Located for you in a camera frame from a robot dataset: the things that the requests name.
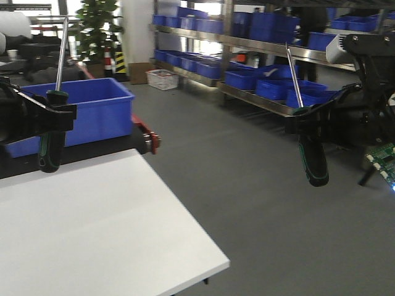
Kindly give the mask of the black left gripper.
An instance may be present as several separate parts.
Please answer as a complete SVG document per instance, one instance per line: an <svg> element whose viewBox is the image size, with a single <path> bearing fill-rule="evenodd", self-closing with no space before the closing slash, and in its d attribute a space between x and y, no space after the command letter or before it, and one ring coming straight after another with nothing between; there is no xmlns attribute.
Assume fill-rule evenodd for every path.
<svg viewBox="0 0 395 296"><path fill-rule="evenodd" d="M43 96L28 95L14 88L8 76L1 77L1 145L21 141L27 136L70 131L76 119L75 104L51 104Z"/></svg>

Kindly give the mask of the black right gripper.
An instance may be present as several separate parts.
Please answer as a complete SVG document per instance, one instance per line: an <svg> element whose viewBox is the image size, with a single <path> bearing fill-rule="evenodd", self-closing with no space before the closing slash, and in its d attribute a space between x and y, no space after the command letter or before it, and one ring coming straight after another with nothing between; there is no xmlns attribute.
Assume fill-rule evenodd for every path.
<svg viewBox="0 0 395 296"><path fill-rule="evenodd" d="M288 92L292 115L285 120L285 132L305 136L328 136L341 146L380 146L394 142L392 91L370 97L349 84L337 91L303 89L304 104L297 106L294 91Z"/></svg>

